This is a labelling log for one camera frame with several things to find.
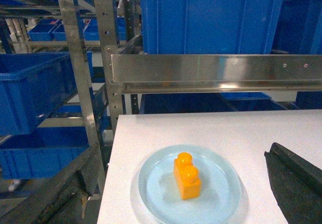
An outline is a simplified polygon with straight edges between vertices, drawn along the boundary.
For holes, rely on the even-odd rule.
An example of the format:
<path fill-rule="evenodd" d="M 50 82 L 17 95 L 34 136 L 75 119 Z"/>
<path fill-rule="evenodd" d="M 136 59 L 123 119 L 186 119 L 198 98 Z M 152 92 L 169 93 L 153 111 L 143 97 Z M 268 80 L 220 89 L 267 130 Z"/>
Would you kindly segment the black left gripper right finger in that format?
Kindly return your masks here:
<path fill-rule="evenodd" d="M 321 223 L 321 169 L 273 143 L 264 153 L 270 187 L 288 223 Z"/>

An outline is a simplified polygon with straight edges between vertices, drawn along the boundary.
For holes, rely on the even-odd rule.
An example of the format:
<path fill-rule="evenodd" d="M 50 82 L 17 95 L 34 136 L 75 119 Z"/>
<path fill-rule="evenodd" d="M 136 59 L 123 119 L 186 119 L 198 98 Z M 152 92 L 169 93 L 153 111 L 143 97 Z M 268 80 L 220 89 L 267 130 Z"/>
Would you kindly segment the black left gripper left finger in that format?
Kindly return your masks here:
<path fill-rule="evenodd" d="M 99 145 L 77 158 L 38 191 L 1 216 L 1 223 L 82 223 L 99 171 Z"/>

